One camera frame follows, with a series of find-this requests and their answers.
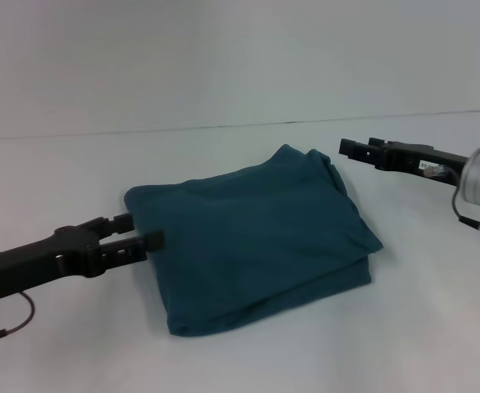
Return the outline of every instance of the label sticker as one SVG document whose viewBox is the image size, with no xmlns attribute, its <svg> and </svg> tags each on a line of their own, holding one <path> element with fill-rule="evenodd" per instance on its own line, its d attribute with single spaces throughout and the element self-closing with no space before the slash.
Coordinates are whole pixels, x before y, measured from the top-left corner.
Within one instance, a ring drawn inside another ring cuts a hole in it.
<svg viewBox="0 0 480 393">
<path fill-rule="evenodd" d="M 435 164 L 434 162 L 420 160 L 419 169 L 426 169 L 426 168 L 429 168 L 430 166 L 434 168 L 435 166 L 438 166 L 438 164 Z"/>
</svg>

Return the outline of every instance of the black cable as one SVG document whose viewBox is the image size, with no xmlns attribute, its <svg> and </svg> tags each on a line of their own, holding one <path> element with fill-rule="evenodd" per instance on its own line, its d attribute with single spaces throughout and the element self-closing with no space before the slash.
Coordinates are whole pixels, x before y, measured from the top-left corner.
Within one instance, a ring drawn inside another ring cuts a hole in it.
<svg viewBox="0 0 480 393">
<path fill-rule="evenodd" d="M 12 334 L 12 333 L 18 332 L 19 330 L 26 327 L 29 324 L 29 322 L 33 320 L 34 313 L 36 313 L 36 306 L 34 305 L 34 302 L 29 297 L 29 295 L 27 295 L 25 292 L 20 292 L 20 295 L 22 295 L 29 302 L 29 304 L 30 304 L 30 314 L 29 314 L 29 317 L 27 317 L 27 319 L 24 322 L 22 322 L 21 324 L 19 324 L 18 326 L 14 327 L 11 330 L 7 330 L 7 334 Z"/>
<path fill-rule="evenodd" d="M 1 329 L 0 330 L 0 338 L 4 338 L 4 337 L 8 336 L 9 334 L 18 332 L 19 330 L 21 330 L 22 328 L 27 326 L 30 321 L 33 320 L 34 314 L 36 313 L 36 306 L 34 305 L 33 300 L 25 292 L 20 292 L 20 295 L 22 295 L 29 302 L 29 305 L 30 305 L 29 317 L 27 317 L 27 319 L 24 322 L 22 322 L 20 325 L 18 325 L 16 327 L 14 327 L 13 329 L 10 329 L 10 330 Z"/>
<path fill-rule="evenodd" d="M 459 210 L 456 208 L 456 197 L 459 195 L 459 190 L 460 190 L 460 176 L 459 174 L 456 173 L 456 170 L 454 170 L 453 168 L 450 168 L 448 166 L 447 169 L 450 171 L 450 174 L 453 176 L 456 183 L 455 192 L 453 193 L 453 197 L 451 198 L 451 206 L 453 207 L 453 211 L 455 212 L 456 216 L 460 219 L 462 215 L 460 215 Z"/>
<path fill-rule="evenodd" d="M 455 179 L 456 183 L 455 192 L 453 192 L 453 197 L 451 198 L 451 206 L 453 207 L 453 211 L 455 212 L 456 216 L 459 218 L 459 221 L 462 224 L 466 224 L 473 229 L 479 230 L 480 221 L 477 221 L 476 219 L 470 219 L 469 217 L 464 217 L 459 213 L 459 210 L 456 208 L 456 197 L 459 195 L 460 190 L 460 176 L 453 168 L 447 166 L 447 169 L 449 170 L 451 176 L 453 176 L 453 178 Z"/>
</svg>

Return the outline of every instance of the white wall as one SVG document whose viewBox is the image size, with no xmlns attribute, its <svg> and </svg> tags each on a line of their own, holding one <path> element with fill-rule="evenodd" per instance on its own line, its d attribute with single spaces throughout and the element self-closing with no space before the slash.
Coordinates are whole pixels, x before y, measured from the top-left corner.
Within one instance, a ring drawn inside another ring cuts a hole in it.
<svg viewBox="0 0 480 393">
<path fill-rule="evenodd" d="M 480 0 L 0 0 L 0 138 L 480 110 Z"/>
</svg>

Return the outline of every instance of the folded towel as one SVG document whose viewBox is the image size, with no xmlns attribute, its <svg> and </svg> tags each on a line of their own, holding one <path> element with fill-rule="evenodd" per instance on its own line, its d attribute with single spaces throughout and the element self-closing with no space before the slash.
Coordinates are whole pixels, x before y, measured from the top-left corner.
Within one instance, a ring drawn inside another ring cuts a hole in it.
<svg viewBox="0 0 480 393">
<path fill-rule="evenodd" d="M 382 248 L 329 157 L 282 146 L 264 164 L 176 185 L 134 187 L 137 230 L 164 231 L 152 257 L 167 324 L 204 336 L 371 282 Z"/>
</svg>

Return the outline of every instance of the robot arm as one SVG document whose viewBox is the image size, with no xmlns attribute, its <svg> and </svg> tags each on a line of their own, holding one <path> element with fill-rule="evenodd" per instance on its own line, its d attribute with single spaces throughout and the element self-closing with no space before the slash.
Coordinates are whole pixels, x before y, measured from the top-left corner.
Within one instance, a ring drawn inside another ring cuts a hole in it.
<svg viewBox="0 0 480 393">
<path fill-rule="evenodd" d="M 147 251 L 164 247 L 162 231 L 100 245 L 101 239 L 113 233 L 133 229 L 129 214 L 112 221 L 98 218 L 59 228 L 40 242 L 0 252 L 0 299 L 62 277 L 96 277 L 108 269 L 145 260 Z"/>
<path fill-rule="evenodd" d="M 434 150 L 431 146 L 370 138 L 367 145 L 343 139 L 339 153 L 374 165 L 376 169 L 414 174 L 456 186 L 452 201 L 459 221 L 480 230 L 479 221 L 460 215 L 455 208 L 459 191 L 465 201 L 480 206 L 480 148 L 466 158 Z"/>
</svg>

